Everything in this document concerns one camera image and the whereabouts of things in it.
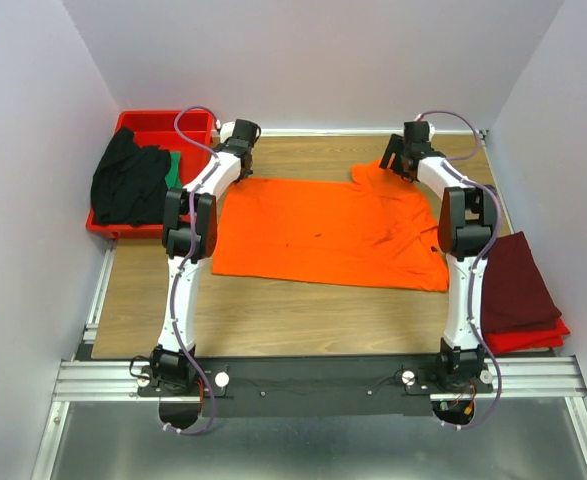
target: screw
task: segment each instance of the screw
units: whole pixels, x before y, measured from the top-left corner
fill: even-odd
[[[411,370],[404,370],[402,372],[402,383],[410,387],[415,383],[415,374]]]
[[[493,374],[488,370],[482,370],[482,373],[480,373],[480,381],[486,385],[493,383]]]

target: green cloth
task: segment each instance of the green cloth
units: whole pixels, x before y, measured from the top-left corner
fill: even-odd
[[[180,182],[180,152],[171,152],[171,169],[164,177],[167,188],[182,188]]]

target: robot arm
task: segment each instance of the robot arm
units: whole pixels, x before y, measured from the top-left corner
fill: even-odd
[[[481,186],[469,182],[430,143],[432,126],[404,124],[404,137],[393,135],[381,168],[407,181],[419,181],[442,200],[438,240],[449,268],[449,310],[438,356],[442,383],[479,376],[484,363],[480,344],[482,278],[486,258],[478,258],[496,228],[497,211]],[[476,218],[467,219],[467,212]]]
[[[252,173],[251,151],[259,129],[246,120],[225,124],[215,149],[217,156],[183,189],[167,193],[162,244],[169,256],[169,295],[158,345],[149,359],[152,386],[163,382],[188,389],[193,382],[195,372],[175,336],[173,323],[175,320],[186,350],[193,354],[200,275],[217,243],[217,200],[231,183]]]

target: folded red towel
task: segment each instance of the folded red towel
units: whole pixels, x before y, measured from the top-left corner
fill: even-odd
[[[509,353],[531,348],[555,348],[564,344],[562,335],[571,332],[561,318],[555,320],[551,329],[528,332],[486,333],[484,339],[495,354]]]
[[[524,233],[498,238],[482,284],[482,332],[551,330],[561,315]]]

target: red plastic tray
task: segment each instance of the red plastic tray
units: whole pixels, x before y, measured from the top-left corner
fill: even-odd
[[[186,185],[202,171],[209,161],[209,154],[201,148],[191,145],[175,133],[173,121],[179,110],[139,110],[120,114],[115,131],[128,127],[135,133],[135,143],[139,146],[159,145],[172,152],[180,151],[180,181]],[[213,116],[203,110],[193,110],[180,118],[180,130],[189,138],[209,145]],[[93,223],[93,209],[86,219],[86,228],[90,232],[105,238],[161,238],[162,225],[97,225]]]

